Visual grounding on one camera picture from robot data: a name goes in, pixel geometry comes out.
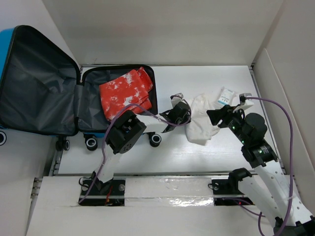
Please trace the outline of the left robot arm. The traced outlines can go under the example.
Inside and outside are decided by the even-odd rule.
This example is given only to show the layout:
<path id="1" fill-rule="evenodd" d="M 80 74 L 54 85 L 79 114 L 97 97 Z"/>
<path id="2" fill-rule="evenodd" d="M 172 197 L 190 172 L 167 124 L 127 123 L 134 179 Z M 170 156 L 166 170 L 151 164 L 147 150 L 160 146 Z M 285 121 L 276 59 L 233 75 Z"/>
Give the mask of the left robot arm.
<path id="1" fill-rule="evenodd" d="M 172 109 L 154 115 L 138 104 L 125 106 L 110 122 L 102 142 L 102 161 L 97 171 L 92 173 L 93 190 L 104 195 L 109 191 L 109 181 L 120 157 L 131 150 L 138 139 L 148 134 L 149 142 L 158 146 L 162 133 L 173 131 L 191 120 L 191 108 L 185 101 L 179 101 Z"/>

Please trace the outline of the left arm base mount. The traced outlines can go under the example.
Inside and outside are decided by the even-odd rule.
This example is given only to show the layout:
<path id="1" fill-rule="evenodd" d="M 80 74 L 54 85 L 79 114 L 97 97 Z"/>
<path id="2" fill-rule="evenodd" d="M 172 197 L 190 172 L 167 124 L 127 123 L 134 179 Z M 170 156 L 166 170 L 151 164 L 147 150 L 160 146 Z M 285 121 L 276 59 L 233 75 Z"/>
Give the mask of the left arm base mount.
<path id="1" fill-rule="evenodd" d="M 122 207 L 125 205 L 125 179 L 112 179 L 107 183 L 96 181 L 88 192 L 92 179 L 82 177 L 79 179 L 81 192 L 78 204 L 85 207 Z"/>

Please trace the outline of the white tissue pack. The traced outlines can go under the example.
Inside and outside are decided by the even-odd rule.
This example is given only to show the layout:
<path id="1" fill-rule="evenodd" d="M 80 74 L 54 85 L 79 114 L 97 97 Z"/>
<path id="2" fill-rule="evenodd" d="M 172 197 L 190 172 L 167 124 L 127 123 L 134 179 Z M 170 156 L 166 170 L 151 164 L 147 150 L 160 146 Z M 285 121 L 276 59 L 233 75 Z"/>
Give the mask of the white tissue pack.
<path id="1" fill-rule="evenodd" d="M 235 98 L 237 92 L 226 87 L 222 87 L 219 96 L 217 98 L 217 103 L 220 105 L 232 105 L 232 101 Z"/>

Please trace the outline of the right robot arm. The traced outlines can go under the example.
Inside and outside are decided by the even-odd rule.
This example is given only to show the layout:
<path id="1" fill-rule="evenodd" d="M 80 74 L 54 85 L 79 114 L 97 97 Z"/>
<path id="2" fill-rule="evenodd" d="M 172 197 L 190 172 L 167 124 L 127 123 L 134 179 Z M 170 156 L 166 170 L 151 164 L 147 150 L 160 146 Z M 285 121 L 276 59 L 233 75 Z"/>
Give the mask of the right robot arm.
<path id="1" fill-rule="evenodd" d="M 229 105 L 208 110 L 207 115 L 212 125 L 231 130 L 242 144 L 242 155 L 267 187 L 263 189 L 246 168 L 239 168 L 229 173 L 229 191 L 246 195 L 269 221 L 274 235 L 313 236 L 315 217 L 294 192 L 278 157 L 265 141 L 264 118 L 257 113 L 246 115 Z"/>

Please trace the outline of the red white patterned cloth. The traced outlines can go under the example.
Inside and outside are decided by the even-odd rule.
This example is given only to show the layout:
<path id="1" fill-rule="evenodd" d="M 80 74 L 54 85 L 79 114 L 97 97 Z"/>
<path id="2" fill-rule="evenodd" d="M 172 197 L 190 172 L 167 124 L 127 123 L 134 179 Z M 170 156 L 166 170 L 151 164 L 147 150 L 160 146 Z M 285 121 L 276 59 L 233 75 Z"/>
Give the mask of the red white patterned cloth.
<path id="1" fill-rule="evenodd" d="M 118 112 L 129 104 L 138 104 L 149 110 L 152 103 L 149 92 L 154 84 L 144 67 L 130 72 L 102 85 L 99 85 L 100 101 L 105 118 L 111 121 Z"/>

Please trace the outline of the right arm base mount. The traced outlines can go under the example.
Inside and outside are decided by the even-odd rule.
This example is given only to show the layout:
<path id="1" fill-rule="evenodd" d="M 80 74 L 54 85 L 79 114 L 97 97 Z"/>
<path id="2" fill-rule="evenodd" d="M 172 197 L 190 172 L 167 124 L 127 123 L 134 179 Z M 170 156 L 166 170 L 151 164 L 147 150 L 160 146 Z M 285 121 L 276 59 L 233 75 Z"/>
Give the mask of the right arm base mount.
<path id="1" fill-rule="evenodd" d="M 213 179 L 208 184 L 214 195 L 215 206 L 253 206 L 254 203 L 235 187 L 228 179 Z"/>

